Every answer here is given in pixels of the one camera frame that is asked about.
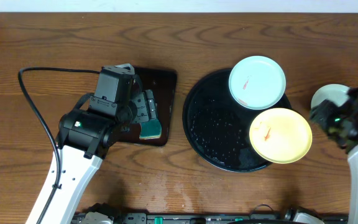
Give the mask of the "small light green plate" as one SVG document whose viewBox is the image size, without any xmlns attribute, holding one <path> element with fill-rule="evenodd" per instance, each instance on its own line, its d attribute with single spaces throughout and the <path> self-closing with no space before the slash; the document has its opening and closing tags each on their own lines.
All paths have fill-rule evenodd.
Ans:
<svg viewBox="0 0 358 224">
<path fill-rule="evenodd" d="M 332 101 L 336 106 L 342 106 L 348 99 L 349 87 L 340 84 L 328 84 L 318 89 L 311 99 L 311 108 L 318 106 L 324 100 Z"/>
</svg>

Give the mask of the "yellow plate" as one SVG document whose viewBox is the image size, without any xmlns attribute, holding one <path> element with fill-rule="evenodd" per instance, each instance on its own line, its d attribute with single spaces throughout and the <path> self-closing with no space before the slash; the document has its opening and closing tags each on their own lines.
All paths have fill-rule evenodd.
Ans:
<svg viewBox="0 0 358 224">
<path fill-rule="evenodd" d="M 307 154 L 313 135 L 306 119 L 296 111 L 272 108 L 255 117 L 250 125 L 249 139 L 262 158 L 289 164 Z"/>
</svg>

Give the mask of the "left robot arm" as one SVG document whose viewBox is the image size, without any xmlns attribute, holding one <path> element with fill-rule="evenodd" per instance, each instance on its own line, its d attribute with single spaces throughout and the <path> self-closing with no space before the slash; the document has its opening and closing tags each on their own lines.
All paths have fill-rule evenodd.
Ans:
<svg viewBox="0 0 358 224">
<path fill-rule="evenodd" d="M 98 73 L 95 92 L 84 94 L 62 116 L 53 137 L 25 89 L 25 71 L 18 73 L 21 90 L 53 146 L 50 170 L 27 222 L 70 223 L 109 148 L 132 124 L 140 125 L 140 140 L 161 137 L 154 96 L 151 90 L 143 90 L 131 64 L 105 66 Z"/>
</svg>

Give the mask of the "green scrubbing sponge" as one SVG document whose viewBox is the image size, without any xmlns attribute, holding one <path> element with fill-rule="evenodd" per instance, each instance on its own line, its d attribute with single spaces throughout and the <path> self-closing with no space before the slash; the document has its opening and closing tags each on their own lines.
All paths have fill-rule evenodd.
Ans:
<svg viewBox="0 0 358 224">
<path fill-rule="evenodd" d="M 158 139 L 162 135 L 162 125 L 158 119 L 151 119 L 140 124 L 139 139 Z"/>
</svg>

